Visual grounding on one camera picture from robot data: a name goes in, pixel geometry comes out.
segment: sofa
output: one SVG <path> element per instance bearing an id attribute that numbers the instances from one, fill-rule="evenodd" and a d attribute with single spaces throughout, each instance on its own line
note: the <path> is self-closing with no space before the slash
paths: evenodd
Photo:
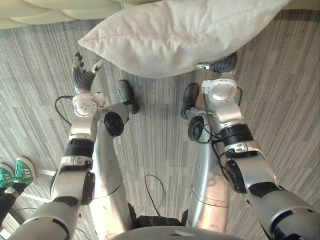
<path id="1" fill-rule="evenodd" d="M 1 0 L 0 29 L 73 20 L 105 19 L 157 0 Z M 285 9 L 320 10 L 319 0 L 292 0 Z"/>

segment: floor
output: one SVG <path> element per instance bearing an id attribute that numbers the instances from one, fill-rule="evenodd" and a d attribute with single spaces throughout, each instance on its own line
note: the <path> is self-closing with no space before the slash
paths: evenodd
<path id="1" fill-rule="evenodd" d="M 260 142 L 277 180 L 320 210 L 320 14 L 287 10 L 238 51 L 237 82 L 243 89 L 241 108 L 254 138 Z M 61 95 L 73 95 L 72 56 L 80 50 L 88 65 L 99 58 L 81 48 L 77 40 L 100 20 L 81 20 L 27 26 L 0 31 L 0 161 L 15 166 L 18 156 L 30 158 L 38 179 L 20 196 L 14 209 L 37 208 L 50 198 L 49 185 L 65 153 L 69 126 L 54 110 Z M 197 144 L 187 135 L 180 118 L 182 97 L 190 83 L 201 84 L 216 75 L 193 71 L 175 77 L 147 79 L 123 72 L 112 63 L 98 73 L 93 90 L 102 91 L 107 103 L 120 101 L 116 82 L 131 82 L 141 110 L 131 116 L 115 148 L 128 201 L 138 215 L 155 215 L 144 187 L 144 175 L 158 176 L 165 198 L 162 215 L 181 218 L 188 207 Z M 59 106 L 68 119 L 69 100 Z M 156 204 L 161 187 L 151 181 Z M 16 211 L 22 219 L 33 209 Z M 17 225 L 8 218 L 9 232 Z M 78 228 L 97 239 L 89 208 Z M 236 237 L 267 239 L 253 209 L 242 195 L 230 191 L 227 233 Z M 74 239 L 85 239 L 76 231 Z"/>

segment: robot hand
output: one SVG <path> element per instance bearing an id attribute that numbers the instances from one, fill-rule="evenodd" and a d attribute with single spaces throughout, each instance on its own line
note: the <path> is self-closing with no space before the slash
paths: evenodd
<path id="1" fill-rule="evenodd" d="M 83 57 L 77 52 L 73 60 L 73 77 L 74 87 L 76 92 L 90 91 L 91 85 L 95 79 L 97 71 L 101 68 L 104 61 L 100 59 L 95 65 L 93 65 L 90 71 L 83 69 L 85 63 Z"/>

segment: white shoe sole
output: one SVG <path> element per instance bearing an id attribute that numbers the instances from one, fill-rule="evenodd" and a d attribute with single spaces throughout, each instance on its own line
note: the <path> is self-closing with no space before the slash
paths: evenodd
<path id="1" fill-rule="evenodd" d="M 15 161 L 17 161 L 17 160 L 20 160 L 28 165 L 28 167 L 31 170 L 31 176 L 33 177 L 33 181 L 36 180 L 37 176 L 36 176 L 36 171 L 35 171 L 35 167 L 34 167 L 33 163 L 28 158 L 23 157 L 23 156 L 18 157 Z"/>

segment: black cable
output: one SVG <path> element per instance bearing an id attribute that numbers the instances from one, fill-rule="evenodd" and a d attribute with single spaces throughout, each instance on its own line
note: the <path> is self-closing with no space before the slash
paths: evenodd
<path id="1" fill-rule="evenodd" d="M 216 158 L 218 159 L 218 163 L 219 163 L 219 166 L 220 166 L 220 169 L 221 169 L 221 172 L 222 172 L 224 178 L 226 179 L 226 181 L 228 181 L 228 177 L 227 177 L 227 175 L 226 175 L 226 173 L 225 173 L 225 170 L 224 170 L 225 167 L 224 167 L 224 166 L 222 165 L 222 163 L 221 163 L 221 159 L 220 159 L 219 154 L 217 153 L 217 151 L 216 151 L 216 149 L 215 149 L 215 145 L 217 145 L 217 144 L 214 143 L 214 142 L 212 142 L 212 150 L 213 150 Z"/>
<path id="2" fill-rule="evenodd" d="M 59 96 L 55 101 L 54 101 L 54 108 L 57 114 L 59 114 L 59 116 L 69 125 L 71 126 L 71 122 L 69 122 L 59 111 L 58 107 L 57 107 L 57 103 L 60 99 L 71 99 L 72 100 L 73 96 L 70 95 L 63 95 L 63 96 Z"/>
<path id="3" fill-rule="evenodd" d="M 154 177 L 155 179 L 157 179 L 157 180 L 159 181 L 159 183 L 161 184 L 161 187 L 162 187 L 162 200 L 161 200 L 161 203 L 159 204 L 158 207 L 156 207 L 155 202 L 154 202 L 154 200 L 153 200 L 153 198 L 152 198 L 152 196 L 151 196 L 151 194 L 150 194 L 150 192 L 149 192 L 149 189 L 148 189 L 148 185 L 147 185 L 147 177 L 148 177 L 148 176 Z M 149 197 L 150 197 L 150 200 L 151 200 L 151 202 L 152 202 L 152 205 L 153 205 L 153 207 L 154 207 L 154 209 L 155 209 L 155 211 L 156 211 L 156 214 L 158 214 L 158 216 L 161 217 L 161 215 L 160 215 L 160 213 L 159 213 L 159 211 L 158 211 L 158 208 L 161 206 L 161 204 L 163 203 L 163 201 L 164 201 L 164 199 L 165 199 L 165 188 L 164 188 L 164 185 L 162 184 L 161 180 L 160 180 L 158 177 L 156 177 L 155 175 L 153 175 L 153 174 L 146 174 L 146 175 L 144 175 L 144 183 L 145 183 L 146 191 L 147 191 L 147 193 L 149 194 Z"/>
<path id="4" fill-rule="evenodd" d="M 238 86 L 236 87 L 236 89 L 238 89 L 240 91 L 240 97 L 239 97 L 239 101 L 238 101 L 238 105 L 240 106 L 241 100 L 242 100 L 242 89 Z"/>
<path id="5" fill-rule="evenodd" d="M 209 113 L 208 113 L 208 105 L 207 105 L 206 95 L 205 95 L 204 92 L 202 93 L 202 97 L 203 97 L 203 102 L 204 102 L 204 107 L 205 107 L 205 114 L 206 114 L 206 117 L 207 117 L 207 120 L 208 120 L 210 133 L 212 135 L 212 131 L 213 131 L 214 135 L 216 136 L 216 138 L 217 139 L 221 139 L 220 137 L 218 137 L 219 134 L 217 134 L 216 131 L 211 126 L 211 122 L 210 122 L 210 119 L 209 119 Z"/>
<path id="6" fill-rule="evenodd" d="M 20 210 L 25 210 L 25 209 L 34 209 L 34 210 L 37 210 L 38 208 L 35 208 L 35 207 L 24 207 L 24 208 L 19 208 L 19 209 L 10 209 L 9 211 L 20 211 Z M 79 230 L 80 232 L 82 232 L 82 234 L 85 236 L 85 238 L 87 240 L 91 240 L 89 237 L 87 237 L 86 233 L 79 229 L 79 228 L 76 228 L 77 230 Z"/>
<path id="7" fill-rule="evenodd" d="M 76 228 L 78 231 L 82 232 L 82 234 L 84 235 L 84 237 L 87 239 L 87 240 L 91 240 L 90 238 L 87 237 L 87 235 L 85 234 L 85 232 L 83 230 L 81 230 L 80 228 Z"/>
<path id="8" fill-rule="evenodd" d="M 19 209 L 10 209 L 9 211 L 20 211 L 20 210 L 25 210 L 25 209 L 35 209 L 35 210 L 37 210 L 38 208 L 35 208 L 35 207 L 24 207 L 24 208 L 19 208 Z"/>

